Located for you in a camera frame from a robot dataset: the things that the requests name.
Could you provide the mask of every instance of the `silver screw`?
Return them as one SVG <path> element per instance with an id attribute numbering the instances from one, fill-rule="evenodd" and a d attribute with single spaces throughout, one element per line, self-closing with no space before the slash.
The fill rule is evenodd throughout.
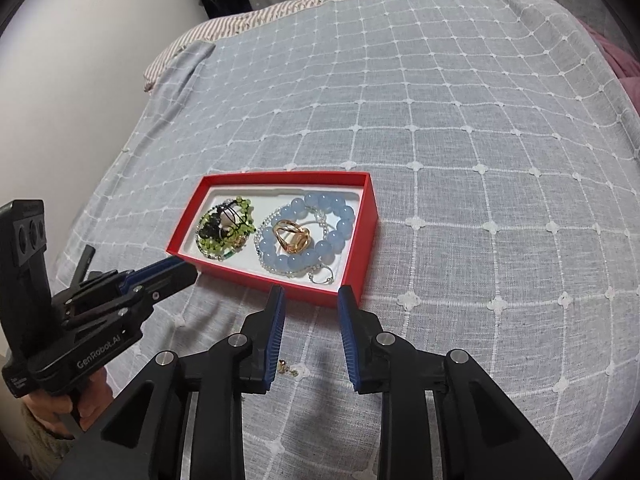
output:
<path id="1" fill-rule="evenodd" d="M 245 345 L 247 339 L 244 334 L 232 334 L 229 336 L 229 339 L 227 339 L 227 341 L 231 346 L 238 347 Z"/>
<path id="2" fill-rule="evenodd" d="M 376 341 L 379 342 L 382 346 L 389 346 L 396 342 L 396 336 L 390 334 L 389 332 L 380 332 L 376 336 Z"/>
<path id="3" fill-rule="evenodd" d="M 451 354 L 449 355 L 451 357 L 451 360 L 455 363 L 458 363 L 459 365 L 469 361 L 469 354 L 466 353 L 464 350 L 460 350 L 458 348 L 456 348 L 455 350 L 452 350 Z"/>
<path id="4" fill-rule="evenodd" d="M 156 355 L 156 363 L 158 363 L 160 366 L 165 366 L 173 360 L 174 355 L 171 352 L 167 352 L 166 350 Z"/>

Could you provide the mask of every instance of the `jewelry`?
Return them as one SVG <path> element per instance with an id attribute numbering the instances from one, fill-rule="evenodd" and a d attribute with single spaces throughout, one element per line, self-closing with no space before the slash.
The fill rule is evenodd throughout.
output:
<path id="1" fill-rule="evenodd" d="M 298 254 L 309 245 L 311 233 L 306 227 L 302 227 L 291 220 L 278 220 L 273 226 L 273 234 L 280 246 L 289 254 Z M 287 242 L 282 237 L 282 232 L 293 233 L 291 242 Z"/>
<path id="2" fill-rule="evenodd" d="M 196 245 L 211 260 L 226 260 L 255 233 L 251 201 L 237 196 L 209 209 L 196 227 Z"/>
<path id="3" fill-rule="evenodd" d="M 326 222 L 327 213 L 333 212 L 340 218 L 336 229 L 329 231 Z M 303 219 L 308 213 L 316 218 L 316 223 L 322 228 L 322 240 L 315 245 L 305 236 L 308 229 L 293 221 Z M 346 241 L 353 233 L 355 213 L 353 208 L 347 206 L 344 198 L 338 193 L 315 192 L 305 195 L 304 200 L 295 198 L 291 203 L 276 209 L 258 228 L 254 237 L 255 249 L 260 258 L 260 264 L 272 274 L 293 277 L 300 272 L 308 272 L 309 280 L 318 285 L 329 285 L 334 282 L 334 272 L 327 265 L 345 247 Z M 296 243 L 284 240 L 280 234 L 282 231 L 298 235 Z M 305 239 L 305 247 L 298 252 L 289 252 L 288 249 L 297 249 Z M 276 244 L 279 244 L 289 254 L 277 254 Z M 314 274 L 317 270 L 326 269 L 331 273 L 324 282 L 316 282 Z"/>

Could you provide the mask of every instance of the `bedsheet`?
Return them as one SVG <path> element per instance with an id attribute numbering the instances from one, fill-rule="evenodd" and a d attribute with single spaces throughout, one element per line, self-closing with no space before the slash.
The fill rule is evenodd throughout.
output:
<path id="1" fill-rule="evenodd" d="M 471 352 L 588 478 L 640 396 L 639 133 L 552 0 L 327 2 L 171 61 L 52 286 L 85 243 L 93 269 L 164 257 L 203 174 L 369 171 L 380 225 L 362 307 L 417 348 Z M 200 276 L 109 364 L 114 390 L 265 299 Z M 243 403 L 247 478 L 374 478 L 380 398 L 353 393 L 335 311 L 289 302 L 281 358 L 297 376 Z"/>

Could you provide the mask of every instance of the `light blue bead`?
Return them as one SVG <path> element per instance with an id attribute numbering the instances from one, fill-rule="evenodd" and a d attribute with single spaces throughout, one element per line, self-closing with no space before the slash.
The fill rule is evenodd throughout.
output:
<path id="1" fill-rule="evenodd" d="M 304 218 L 306 216 L 305 201 L 301 198 L 294 198 L 291 201 L 291 208 L 298 218 Z"/>
<path id="2" fill-rule="evenodd" d="M 335 230 L 338 231 L 345 240 L 348 240 L 353 233 L 353 220 L 340 220 Z"/>
<path id="3" fill-rule="evenodd" d="M 356 218 L 356 213 L 353 212 L 353 207 L 350 205 L 344 206 L 340 211 L 337 211 L 336 214 L 343 220 L 353 221 L 353 219 Z"/>
<path id="4" fill-rule="evenodd" d="M 290 254 L 289 255 L 289 270 L 298 272 L 303 269 L 302 254 Z"/>
<path id="5" fill-rule="evenodd" d="M 331 244 L 331 247 L 334 249 L 334 253 L 339 253 L 344 249 L 344 236 L 342 236 L 338 231 L 331 231 L 326 236 L 326 241 Z"/>
<path id="6" fill-rule="evenodd" d="M 264 264 L 267 267 L 275 268 L 275 264 L 276 264 L 275 248 L 273 248 L 271 251 L 263 253 L 262 254 L 262 261 L 264 262 Z"/>
<path id="7" fill-rule="evenodd" d="M 320 240 L 316 244 L 316 253 L 320 257 L 325 256 L 326 254 L 331 254 L 333 252 L 334 252 L 334 250 L 331 247 L 331 244 L 329 242 L 327 242 L 326 240 Z"/>
<path id="8" fill-rule="evenodd" d="M 318 262 L 318 253 L 315 249 L 307 249 L 302 253 L 302 263 L 305 267 L 311 267 Z"/>
<path id="9" fill-rule="evenodd" d="M 280 217 L 283 220 L 293 220 L 296 216 L 293 213 L 293 209 L 286 205 L 280 210 Z"/>
<path id="10" fill-rule="evenodd" d="M 332 197 L 330 193 L 322 193 L 322 195 L 318 197 L 318 209 L 325 213 L 331 212 L 331 202 L 333 199 L 334 197 Z"/>
<path id="11" fill-rule="evenodd" d="M 289 270 L 289 257 L 286 254 L 281 254 L 276 258 L 273 267 L 280 272 L 287 272 Z"/>
<path id="12" fill-rule="evenodd" d="M 346 205 L 344 198 L 341 195 L 334 195 L 331 200 L 331 211 L 334 213 L 340 211 Z"/>
<path id="13" fill-rule="evenodd" d="M 276 244 L 276 235 L 273 234 L 273 230 L 270 227 L 265 227 L 262 230 L 262 240 L 267 240 L 268 243 Z"/>
<path id="14" fill-rule="evenodd" d="M 267 240 L 260 240 L 260 243 L 258 244 L 258 248 L 263 252 L 263 253 L 268 253 L 268 252 L 272 252 L 274 250 L 274 244 L 268 242 Z"/>
<path id="15" fill-rule="evenodd" d="M 319 193 L 307 193 L 305 195 L 305 205 L 309 207 L 318 207 Z"/>

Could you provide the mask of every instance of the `gold ring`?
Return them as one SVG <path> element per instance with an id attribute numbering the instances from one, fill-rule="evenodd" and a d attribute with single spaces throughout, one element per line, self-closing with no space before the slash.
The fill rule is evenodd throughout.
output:
<path id="1" fill-rule="evenodd" d="M 309 229 L 291 220 L 278 220 L 272 230 L 280 246 L 289 254 L 298 254 L 303 251 L 311 241 Z M 291 241 L 287 242 L 282 233 L 292 233 Z"/>

